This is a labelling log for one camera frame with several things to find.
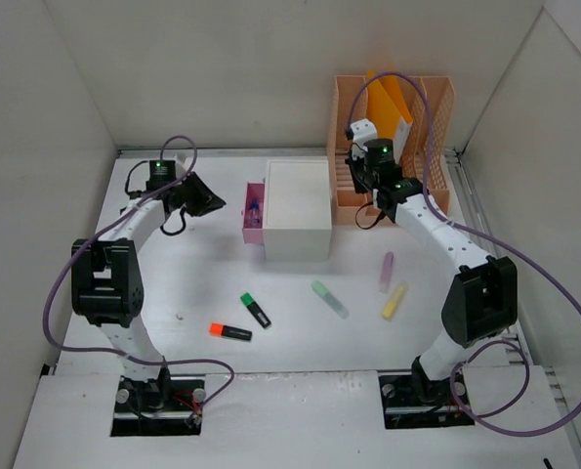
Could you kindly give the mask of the pink drawer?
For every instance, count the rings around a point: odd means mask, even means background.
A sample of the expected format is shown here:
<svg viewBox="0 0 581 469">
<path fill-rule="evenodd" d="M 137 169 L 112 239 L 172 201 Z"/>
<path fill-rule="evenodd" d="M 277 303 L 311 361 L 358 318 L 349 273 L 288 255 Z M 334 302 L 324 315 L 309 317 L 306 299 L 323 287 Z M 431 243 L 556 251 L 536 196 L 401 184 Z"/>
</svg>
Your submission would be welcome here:
<svg viewBox="0 0 581 469">
<path fill-rule="evenodd" d="M 264 244 L 265 184 L 248 183 L 242 210 L 242 234 L 245 244 Z"/>
</svg>

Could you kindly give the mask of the white drawer box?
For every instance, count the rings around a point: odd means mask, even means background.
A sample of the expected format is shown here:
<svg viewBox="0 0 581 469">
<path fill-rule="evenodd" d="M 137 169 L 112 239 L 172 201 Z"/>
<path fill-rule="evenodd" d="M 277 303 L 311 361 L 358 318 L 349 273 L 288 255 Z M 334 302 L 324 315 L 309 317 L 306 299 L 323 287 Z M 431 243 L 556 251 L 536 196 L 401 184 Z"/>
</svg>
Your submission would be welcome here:
<svg viewBox="0 0 581 469">
<path fill-rule="evenodd" d="M 265 181 L 263 236 L 272 262 L 324 262 L 333 230 L 325 159 L 271 159 Z"/>
</svg>

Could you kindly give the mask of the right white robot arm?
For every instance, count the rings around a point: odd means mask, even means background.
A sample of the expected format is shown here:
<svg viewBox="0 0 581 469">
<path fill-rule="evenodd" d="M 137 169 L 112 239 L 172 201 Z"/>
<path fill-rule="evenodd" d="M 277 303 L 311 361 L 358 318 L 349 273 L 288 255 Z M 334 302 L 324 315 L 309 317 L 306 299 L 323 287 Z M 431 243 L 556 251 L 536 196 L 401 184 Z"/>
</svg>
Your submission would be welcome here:
<svg viewBox="0 0 581 469">
<path fill-rule="evenodd" d="M 441 331 L 412 364 L 412 396 L 430 403 L 440 396 L 455 364 L 466 360 L 475 344 L 495 337 L 517 318 L 515 263 L 496 258 L 446 220 L 416 178 L 406 178 L 394 162 L 394 141 L 353 143 L 345 163 L 354 190 L 368 193 L 382 218 L 406 230 L 444 268 L 450 281 L 440 313 Z"/>
</svg>

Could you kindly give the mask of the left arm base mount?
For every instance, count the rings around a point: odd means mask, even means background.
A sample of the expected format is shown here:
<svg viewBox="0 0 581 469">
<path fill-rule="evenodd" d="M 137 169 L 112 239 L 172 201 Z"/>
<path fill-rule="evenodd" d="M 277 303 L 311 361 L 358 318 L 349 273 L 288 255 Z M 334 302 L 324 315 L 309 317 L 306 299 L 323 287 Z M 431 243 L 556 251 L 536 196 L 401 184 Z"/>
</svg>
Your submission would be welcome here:
<svg viewBox="0 0 581 469">
<path fill-rule="evenodd" d="M 199 436 L 207 397 L 199 377 L 138 383 L 122 378 L 114 400 L 111 437 Z"/>
</svg>

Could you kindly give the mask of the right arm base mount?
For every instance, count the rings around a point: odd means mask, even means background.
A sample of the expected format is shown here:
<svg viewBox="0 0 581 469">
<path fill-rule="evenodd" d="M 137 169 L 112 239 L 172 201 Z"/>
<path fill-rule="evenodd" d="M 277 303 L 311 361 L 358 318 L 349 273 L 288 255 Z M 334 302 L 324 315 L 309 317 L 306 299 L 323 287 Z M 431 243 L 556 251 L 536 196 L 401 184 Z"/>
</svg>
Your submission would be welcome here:
<svg viewBox="0 0 581 469">
<path fill-rule="evenodd" d="M 447 380 L 437 382 L 422 397 L 410 373 L 380 374 L 384 426 L 387 430 L 443 429 L 474 426 L 456 403 Z"/>
</svg>

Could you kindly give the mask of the clear spray bottle blue cap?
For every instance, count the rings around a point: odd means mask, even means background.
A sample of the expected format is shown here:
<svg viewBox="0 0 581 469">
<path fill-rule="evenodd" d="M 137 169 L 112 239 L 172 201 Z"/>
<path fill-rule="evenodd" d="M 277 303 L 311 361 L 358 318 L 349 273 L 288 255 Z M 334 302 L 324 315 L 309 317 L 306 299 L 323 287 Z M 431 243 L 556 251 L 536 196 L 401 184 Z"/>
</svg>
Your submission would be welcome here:
<svg viewBox="0 0 581 469">
<path fill-rule="evenodd" d="M 245 227 L 247 229 L 259 229 L 262 226 L 262 211 L 260 200 L 252 198 L 245 215 Z"/>
</svg>

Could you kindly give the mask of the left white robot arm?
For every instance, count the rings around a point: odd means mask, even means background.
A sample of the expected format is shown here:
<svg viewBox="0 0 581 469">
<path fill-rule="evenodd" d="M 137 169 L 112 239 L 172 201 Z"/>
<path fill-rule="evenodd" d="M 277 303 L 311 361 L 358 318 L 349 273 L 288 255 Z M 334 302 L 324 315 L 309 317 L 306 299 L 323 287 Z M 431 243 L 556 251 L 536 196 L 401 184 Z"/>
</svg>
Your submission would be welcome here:
<svg viewBox="0 0 581 469">
<path fill-rule="evenodd" d="M 139 384 L 138 399 L 159 410 L 171 402 L 173 386 L 142 319 L 145 289 L 138 254 L 173 213 L 202 217 L 226 203 L 187 170 L 181 156 L 151 160 L 144 189 L 129 197 L 117 221 L 96 240 L 74 242 L 72 252 L 79 257 L 70 272 L 72 307 L 117 351 L 123 379 Z"/>
</svg>

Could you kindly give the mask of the orange document folder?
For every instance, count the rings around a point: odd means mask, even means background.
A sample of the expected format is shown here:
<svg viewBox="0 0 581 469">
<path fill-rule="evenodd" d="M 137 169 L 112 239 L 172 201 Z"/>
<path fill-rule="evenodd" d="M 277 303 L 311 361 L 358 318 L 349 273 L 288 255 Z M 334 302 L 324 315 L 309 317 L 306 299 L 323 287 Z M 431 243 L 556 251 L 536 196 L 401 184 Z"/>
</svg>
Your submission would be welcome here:
<svg viewBox="0 0 581 469">
<path fill-rule="evenodd" d="M 405 84 L 405 81 L 391 75 L 379 78 L 367 87 L 366 118 L 376 126 L 379 138 L 393 140 L 396 163 L 401 161 L 413 125 L 401 84 Z"/>
</svg>

